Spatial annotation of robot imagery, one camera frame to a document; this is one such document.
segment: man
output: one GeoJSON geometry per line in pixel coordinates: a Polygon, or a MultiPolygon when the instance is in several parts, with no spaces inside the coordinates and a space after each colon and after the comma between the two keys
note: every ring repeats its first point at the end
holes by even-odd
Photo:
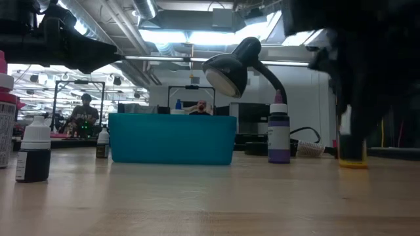
{"type": "Polygon", "coordinates": [[[98,110],[90,106],[92,97],[89,94],[84,94],[81,97],[82,106],[76,106],[73,109],[71,119],[77,121],[82,119],[87,121],[90,125],[94,125],[96,120],[99,119],[98,110]]]}
{"type": "Polygon", "coordinates": [[[205,112],[207,108],[207,102],[205,100],[198,101],[197,105],[192,107],[192,110],[196,109],[197,111],[190,113],[190,115],[210,115],[205,112]]]}

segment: table surface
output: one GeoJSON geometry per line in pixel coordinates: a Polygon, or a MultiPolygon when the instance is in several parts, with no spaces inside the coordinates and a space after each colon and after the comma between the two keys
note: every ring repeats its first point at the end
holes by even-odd
{"type": "Polygon", "coordinates": [[[420,235],[420,163],[331,157],[268,164],[234,154],[229,167],[95,159],[52,151],[48,183],[0,170],[0,235],[420,235]]]}

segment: lamp arm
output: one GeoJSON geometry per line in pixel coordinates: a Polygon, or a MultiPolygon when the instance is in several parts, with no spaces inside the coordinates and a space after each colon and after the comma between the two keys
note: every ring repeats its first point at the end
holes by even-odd
{"type": "Polygon", "coordinates": [[[253,67],[259,71],[264,77],[270,81],[270,83],[273,85],[275,90],[280,90],[280,94],[283,98],[283,103],[287,104],[287,95],[286,90],[284,89],[282,82],[268,69],[264,66],[264,64],[260,61],[253,64],[253,67]]]}

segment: dark shirt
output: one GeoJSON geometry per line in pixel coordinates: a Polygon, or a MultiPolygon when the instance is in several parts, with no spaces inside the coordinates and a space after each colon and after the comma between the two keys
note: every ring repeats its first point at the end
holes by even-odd
{"type": "Polygon", "coordinates": [[[77,106],[72,113],[73,119],[99,119],[98,110],[91,106],[77,106]]]}
{"type": "Polygon", "coordinates": [[[200,113],[198,111],[195,111],[195,112],[190,113],[190,115],[210,115],[210,114],[208,114],[207,112],[200,113]]]}

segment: teal plastic bin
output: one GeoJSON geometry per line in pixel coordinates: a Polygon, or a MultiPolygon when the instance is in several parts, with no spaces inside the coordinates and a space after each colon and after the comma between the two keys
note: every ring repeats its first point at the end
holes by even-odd
{"type": "Polygon", "coordinates": [[[111,113],[112,159],[118,163],[229,165],[236,118],[111,113]]]}

